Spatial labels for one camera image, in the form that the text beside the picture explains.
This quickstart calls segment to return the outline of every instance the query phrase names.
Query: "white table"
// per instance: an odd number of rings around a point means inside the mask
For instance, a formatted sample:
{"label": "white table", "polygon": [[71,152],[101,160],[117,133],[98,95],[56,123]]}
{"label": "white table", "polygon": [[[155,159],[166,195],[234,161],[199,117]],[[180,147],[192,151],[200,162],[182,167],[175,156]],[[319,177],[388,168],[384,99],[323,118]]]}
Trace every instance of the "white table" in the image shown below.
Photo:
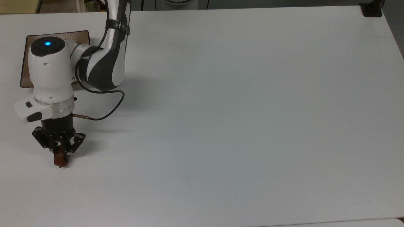
{"label": "white table", "polygon": [[[253,227],[404,216],[404,61],[358,6],[133,12],[121,107],[67,168],[13,103],[27,35],[105,14],[0,15],[2,226]],[[75,113],[119,96],[76,88]]]}

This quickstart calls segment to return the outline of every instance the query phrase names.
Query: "black clip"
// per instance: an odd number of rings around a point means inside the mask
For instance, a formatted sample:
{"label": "black clip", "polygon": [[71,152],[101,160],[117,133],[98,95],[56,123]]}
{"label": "black clip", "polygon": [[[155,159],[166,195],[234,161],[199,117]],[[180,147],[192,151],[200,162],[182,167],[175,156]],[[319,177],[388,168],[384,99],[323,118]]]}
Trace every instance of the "black clip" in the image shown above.
{"label": "black clip", "polygon": [[126,23],[118,20],[106,20],[105,22],[105,29],[118,29],[124,32],[126,35],[130,34],[130,27]]}
{"label": "black clip", "polygon": [[373,0],[371,3],[359,3],[362,8],[362,14],[365,17],[381,17],[383,15],[380,8],[382,1],[383,0]]}

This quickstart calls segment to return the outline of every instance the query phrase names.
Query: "black cable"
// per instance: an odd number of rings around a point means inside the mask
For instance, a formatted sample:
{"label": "black cable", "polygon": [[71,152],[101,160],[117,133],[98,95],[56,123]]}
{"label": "black cable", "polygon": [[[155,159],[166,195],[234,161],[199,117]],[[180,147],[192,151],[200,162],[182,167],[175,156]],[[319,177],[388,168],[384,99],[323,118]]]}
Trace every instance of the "black cable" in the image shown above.
{"label": "black cable", "polygon": [[[105,8],[106,8],[106,11],[107,11],[107,20],[109,20],[108,1],[105,1]],[[108,31],[108,29],[105,29],[104,36],[102,37],[102,39],[101,39],[100,43],[98,44],[96,50],[101,49],[101,44],[104,42],[104,39],[105,39],[105,37],[107,36],[107,31]]]}
{"label": "black cable", "polygon": [[78,63],[76,64],[76,68],[75,68],[75,74],[76,74],[76,80],[77,83],[80,85],[80,87],[82,87],[84,90],[94,93],[94,94],[109,94],[109,93],[121,93],[122,97],[119,100],[118,104],[116,104],[116,106],[111,110],[111,112],[109,112],[107,115],[101,117],[101,118],[92,118],[92,117],[88,117],[88,116],[84,116],[84,115],[78,115],[78,114],[74,114],[74,117],[78,117],[78,118],[84,118],[84,119],[88,119],[88,120],[93,120],[93,121],[100,121],[103,119],[106,119],[109,115],[111,115],[121,104],[121,102],[124,100],[125,97],[125,92],[123,92],[122,90],[110,90],[110,91],[94,91],[94,90],[90,90],[88,88],[86,88],[80,81],[78,75],[77,75],[77,69],[78,69]]}

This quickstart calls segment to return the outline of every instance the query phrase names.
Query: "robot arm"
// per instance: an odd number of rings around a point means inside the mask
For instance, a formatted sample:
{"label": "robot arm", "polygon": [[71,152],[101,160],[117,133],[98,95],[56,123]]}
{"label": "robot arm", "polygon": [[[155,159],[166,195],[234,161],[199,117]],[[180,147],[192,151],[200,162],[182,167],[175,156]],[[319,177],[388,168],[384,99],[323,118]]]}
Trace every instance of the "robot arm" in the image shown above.
{"label": "robot arm", "polygon": [[14,108],[24,123],[41,120],[42,127],[37,127],[32,135],[43,148],[53,152],[55,165],[60,168],[68,164],[70,155],[86,136],[73,128],[72,79],[76,77],[80,84],[85,84],[86,90],[93,87],[109,91],[124,78],[130,0],[108,0],[106,5],[107,20],[101,41],[105,41],[104,48],[100,48],[101,43],[90,46],[57,37],[39,38],[29,48],[28,66],[34,92],[15,103]]}
{"label": "robot arm", "polygon": [[77,61],[78,79],[101,91],[119,86],[125,74],[125,50],[129,35],[130,0],[109,0],[105,26],[105,48],[84,46],[75,49],[72,59]]}

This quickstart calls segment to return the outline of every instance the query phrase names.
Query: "brown object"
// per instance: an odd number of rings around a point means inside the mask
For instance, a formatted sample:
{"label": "brown object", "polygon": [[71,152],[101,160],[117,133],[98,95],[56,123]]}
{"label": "brown object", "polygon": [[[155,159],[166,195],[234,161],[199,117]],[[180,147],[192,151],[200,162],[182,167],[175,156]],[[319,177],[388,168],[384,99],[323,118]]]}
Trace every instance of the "brown object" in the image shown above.
{"label": "brown object", "polygon": [[31,78],[29,76],[29,69],[28,69],[28,51],[31,43],[41,37],[45,36],[54,36],[61,38],[63,40],[76,40],[81,43],[90,44],[90,35],[88,31],[79,31],[79,32],[66,32],[66,33],[57,33],[57,34],[45,34],[45,35],[35,35],[35,36],[27,36],[25,41],[25,51],[24,51],[24,60],[23,60],[23,67],[21,71],[21,80],[20,80],[20,87],[22,88],[33,88],[34,85],[31,82]]}
{"label": "brown object", "polygon": [[65,167],[69,163],[69,157],[67,156],[61,145],[57,146],[57,151],[54,152],[53,156],[55,158],[53,163],[55,164],[55,166],[59,166],[59,168]]}
{"label": "brown object", "polygon": [[0,0],[0,14],[38,13],[40,0]]}

